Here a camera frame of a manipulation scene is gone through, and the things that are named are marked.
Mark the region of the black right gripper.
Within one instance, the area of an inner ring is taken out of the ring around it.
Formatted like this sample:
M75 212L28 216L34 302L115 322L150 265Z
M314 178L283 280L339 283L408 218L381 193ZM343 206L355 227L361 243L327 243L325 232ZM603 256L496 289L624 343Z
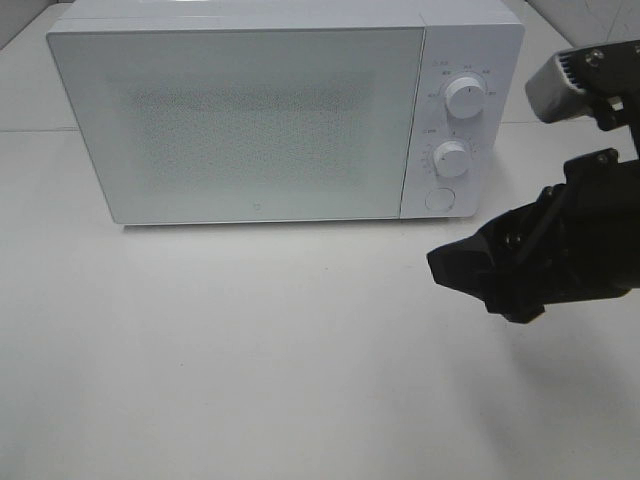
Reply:
M559 300L620 298L639 287L639 161L613 148L567 161L565 181L476 233L426 255L436 284L528 324ZM545 264L510 267L545 213Z

